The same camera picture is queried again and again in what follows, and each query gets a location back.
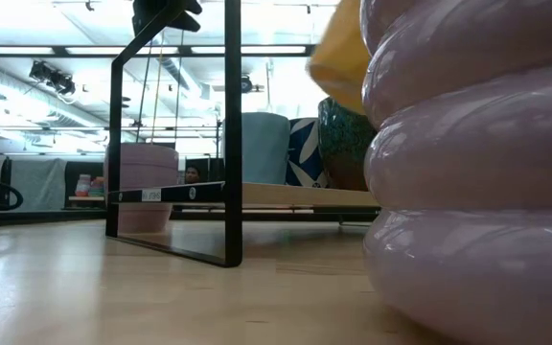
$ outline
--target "ceiling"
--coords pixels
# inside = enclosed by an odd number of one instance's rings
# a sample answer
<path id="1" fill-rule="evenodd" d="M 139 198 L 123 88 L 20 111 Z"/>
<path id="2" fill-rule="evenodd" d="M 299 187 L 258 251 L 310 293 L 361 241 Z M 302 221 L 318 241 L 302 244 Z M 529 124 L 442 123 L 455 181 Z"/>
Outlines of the ceiling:
<path id="1" fill-rule="evenodd" d="M 337 2 L 242 0 L 242 45 L 318 43 Z M 182 33 L 167 29 L 155 40 L 152 48 L 154 53 L 160 50 L 158 43 L 161 38 L 167 45 L 224 44 L 224 2 L 204 0 L 200 3 L 203 13 L 195 19 L 200 23 L 201 30 L 198 33 Z M 0 0 L 0 46 L 124 46 L 133 39 L 131 5 L 128 0 L 92 0 L 91 7 L 94 10 L 89 11 L 85 1 L 80 0 Z M 73 76 L 76 93 L 59 99 L 50 87 L 42 83 L 35 84 L 29 78 L 29 72 L 36 60 Z M 177 76 L 160 67 L 157 58 L 138 57 L 127 63 L 123 95 L 129 97 L 130 101 L 126 102 L 128 107 L 123 109 L 124 126 L 140 119 L 140 107 L 141 121 L 145 126 L 175 126 L 176 113 L 177 125 L 180 127 L 213 127 L 217 118 L 222 119 L 219 109 L 224 109 L 224 59 L 172 57 L 172 63 L 181 67 L 185 81 L 196 88 L 192 88 L 194 92 L 178 92 Z M 270 110 L 289 118 L 316 116 L 317 104 L 326 96 L 308 77 L 306 63 L 306 57 L 243 57 L 242 72 L 250 77 L 253 84 L 260 85 L 264 92 L 242 95 L 242 111 Z M 0 85 L 19 94 L 18 97 L 32 98 L 47 104 L 57 115 L 77 120 L 75 126 L 106 126 L 110 64 L 111 58 L 0 57 Z M 143 86 L 145 75 L 146 88 Z M 5 116 L 0 118 L 0 126 L 8 123 Z M 190 133 L 178 134 L 178 137 L 190 136 L 178 139 L 177 147 L 183 154 L 186 151 L 209 150 L 206 153 L 213 153 L 216 150 L 215 140 L 210 135 L 199 135 L 196 131 Z M 140 141 L 152 135 L 150 131 L 143 131 Z M 154 136 L 171 137 L 173 134 L 161 131 L 154 133 Z M 85 139 L 95 143 L 94 139 Z M 134 139 L 130 133 L 124 136 L 126 141 Z M 106 141 L 97 144 L 101 149 L 95 147 L 95 150 L 102 150 Z"/>

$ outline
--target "shelf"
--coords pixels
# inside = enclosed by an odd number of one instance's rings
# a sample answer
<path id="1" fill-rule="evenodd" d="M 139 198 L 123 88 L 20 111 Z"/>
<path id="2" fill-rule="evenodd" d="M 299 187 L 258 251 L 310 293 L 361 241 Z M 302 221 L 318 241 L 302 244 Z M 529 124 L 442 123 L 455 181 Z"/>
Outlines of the shelf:
<path id="1" fill-rule="evenodd" d="M 103 196 L 70 196 L 70 201 L 104 201 Z"/>
<path id="2" fill-rule="evenodd" d="M 225 200 L 225 183 L 212 182 L 111 193 L 117 203 L 169 202 L 179 205 L 220 205 Z M 244 207 L 379 207 L 368 192 L 293 187 L 257 183 L 242 184 Z"/>

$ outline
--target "light wood floor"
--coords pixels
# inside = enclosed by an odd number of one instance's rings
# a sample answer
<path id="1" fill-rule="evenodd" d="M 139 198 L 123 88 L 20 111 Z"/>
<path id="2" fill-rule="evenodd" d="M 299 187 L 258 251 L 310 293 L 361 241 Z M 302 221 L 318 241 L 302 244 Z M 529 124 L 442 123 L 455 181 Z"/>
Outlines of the light wood floor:
<path id="1" fill-rule="evenodd" d="M 244 263 L 222 269 L 106 240 L 101 221 L 0 228 L 0 344 L 447 343 L 380 303 L 365 230 L 248 223 Z"/>

